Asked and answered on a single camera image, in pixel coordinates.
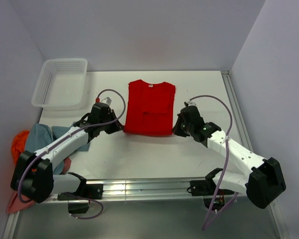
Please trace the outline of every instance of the black bracket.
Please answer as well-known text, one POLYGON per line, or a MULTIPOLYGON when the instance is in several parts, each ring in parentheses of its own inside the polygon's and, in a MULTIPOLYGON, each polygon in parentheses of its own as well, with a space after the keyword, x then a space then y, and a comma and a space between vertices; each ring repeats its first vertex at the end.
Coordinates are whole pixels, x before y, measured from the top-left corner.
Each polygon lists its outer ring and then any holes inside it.
POLYGON ((177 115, 173 134, 181 137, 192 136, 196 142, 207 147, 207 139, 214 132, 220 131, 221 128, 213 122, 205 123, 196 106, 189 106, 187 103, 185 103, 185 106, 177 115))
MULTIPOLYGON (((82 198, 90 199, 102 199, 103 184, 86 184, 84 192, 80 195, 82 198)), ((73 200, 73 197, 69 196, 68 193, 61 193, 58 195, 59 201, 73 200)))
POLYGON ((69 203, 68 212, 70 214, 84 214, 89 210, 89 203, 69 203))
POLYGON ((258 168, 252 168, 253 172, 246 184, 248 198, 262 209, 286 190, 279 162, 272 157, 263 161, 258 168))
MULTIPOLYGON (((117 117, 114 110, 110 109, 105 103, 96 102, 92 106, 91 112, 85 114, 79 121, 75 122, 73 126, 82 128, 92 124, 110 122, 115 119, 117 119, 117 117)), ((105 131, 107 134, 112 134, 123 129, 124 126, 119 121, 116 121, 104 126, 88 127, 84 131, 88 133, 88 141, 90 142, 93 138, 99 136, 102 131, 105 131)))
MULTIPOLYGON (((206 175, 205 180, 193 180, 190 181, 190 187, 187 189, 188 193, 190 193, 193 197, 196 196, 212 196, 216 189, 216 184, 213 181, 213 178, 217 173, 221 172, 222 168, 216 168, 206 175)), ((231 190, 221 190, 221 193, 224 195, 232 195, 234 194, 231 190)))

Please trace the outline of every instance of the laundry basket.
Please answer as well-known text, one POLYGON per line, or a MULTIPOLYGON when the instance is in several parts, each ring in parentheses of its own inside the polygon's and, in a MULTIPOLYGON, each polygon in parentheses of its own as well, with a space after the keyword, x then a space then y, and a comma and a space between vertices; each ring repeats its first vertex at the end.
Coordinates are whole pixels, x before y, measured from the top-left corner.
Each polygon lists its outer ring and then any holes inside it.
POLYGON ((51 111, 82 107, 88 62, 81 58, 47 60, 41 69, 32 105, 51 111))

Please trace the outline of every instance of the white wall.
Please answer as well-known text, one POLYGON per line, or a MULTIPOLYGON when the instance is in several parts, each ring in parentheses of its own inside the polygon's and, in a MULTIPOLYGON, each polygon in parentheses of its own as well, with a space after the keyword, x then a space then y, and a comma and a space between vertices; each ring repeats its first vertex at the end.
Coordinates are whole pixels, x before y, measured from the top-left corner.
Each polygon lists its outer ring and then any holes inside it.
POLYGON ((254 149, 280 161, 279 202, 299 238, 299 0, 267 0, 232 69, 254 149))
POLYGON ((11 0, 45 59, 88 70, 229 70, 265 0, 11 0))
POLYGON ((39 109, 32 107, 30 101, 42 63, 40 52, 11 4, 0 0, 0 238, 12 195, 11 143, 39 116, 39 109))

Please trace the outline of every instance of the white tabletop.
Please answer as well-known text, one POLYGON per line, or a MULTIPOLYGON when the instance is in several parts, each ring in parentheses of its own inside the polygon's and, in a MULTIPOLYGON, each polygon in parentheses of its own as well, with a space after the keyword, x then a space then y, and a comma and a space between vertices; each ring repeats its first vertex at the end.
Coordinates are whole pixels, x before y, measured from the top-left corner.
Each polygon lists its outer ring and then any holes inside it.
MULTIPOLYGON (((229 100, 219 71, 141 71, 141 72, 88 72, 83 109, 77 111, 43 110, 40 123, 48 126, 70 126, 85 113, 90 112, 95 98, 103 89, 119 91, 128 101, 128 83, 142 79, 148 83, 169 82, 176 86, 173 123, 184 107, 184 101, 197 95, 214 95, 230 108, 229 100)), ((104 93, 102 97, 112 99, 111 108, 118 116, 123 104, 115 93, 104 93)), ((198 109, 206 122, 212 121, 225 131, 229 116, 225 108, 213 99, 197 99, 198 109)), ((125 124, 126 114, 120 119, 125 124)), ((234 122, 230 136, 240 142, 234 122)), ((87 179, 140 179, 202 177, 217 167, 223 167, 224 158, 192 138, 170 136, 149 137, 117 132, 104 132, 91 141, 88 152, 76 152, 70 157, 70 172, 87 179)), ((233 165, 228 171, 239 172, 233 165)))

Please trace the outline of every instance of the red t-shirt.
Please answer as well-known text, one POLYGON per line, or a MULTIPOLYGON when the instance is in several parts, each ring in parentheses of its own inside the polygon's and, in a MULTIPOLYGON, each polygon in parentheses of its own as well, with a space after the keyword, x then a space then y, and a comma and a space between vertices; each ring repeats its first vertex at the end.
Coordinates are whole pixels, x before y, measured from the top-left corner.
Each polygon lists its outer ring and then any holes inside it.
POLYGON ((130 82, 124 132, 149 136, 171 135, 174 96, 175 86, 167 82, 130 82))

